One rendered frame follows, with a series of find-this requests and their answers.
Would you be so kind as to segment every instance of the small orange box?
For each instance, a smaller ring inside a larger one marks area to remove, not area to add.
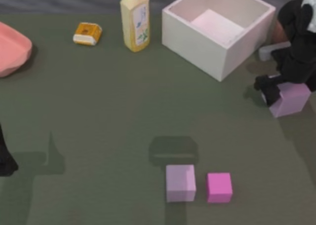
[[[95,46],[102,34],[102,28],[98,24],[79,23],[75,35],[74,43]]]

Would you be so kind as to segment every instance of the open white box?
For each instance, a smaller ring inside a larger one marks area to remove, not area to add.
[[[176,0],[162,11],[162,44],[222,81],[266,41],[275,10],[261,0]]]

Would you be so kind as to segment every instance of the pink cube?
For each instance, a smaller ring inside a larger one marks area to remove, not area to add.
[[[191,202],[196,195],[196,178],[193,165],[167,165],[167,202]]]
[[[26,36],[0,22],[0,77],[21,67],[31,52],[32,42]]]
[[[208,173],[206,176],[207,202],[229,203],[233,196],[230,173]]]
[[[281,98],[269,108],[274,117],[299,113],[311,95],[311,91],[303,83],[283,83],[278,87]]]

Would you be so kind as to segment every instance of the bottle label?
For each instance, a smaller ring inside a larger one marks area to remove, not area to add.
[[[145,43],[149,38],[147,4],[142,4],[133,10],[133,22],[135,30],[135,42],[136,45],[139,46]]]

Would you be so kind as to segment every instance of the purple cube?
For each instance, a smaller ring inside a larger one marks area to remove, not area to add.
[[[311,91],[303,83],[283,83],[278,87],[281,98],[269,108],[274,117],[299,113],[311,95]]]
[[[167,202],[191,202],[196,195],[196,177],[193,165],[167,165]]]
[[[233,195],[230,173],[208,173],[206,188],[208,203],[229,203]]]

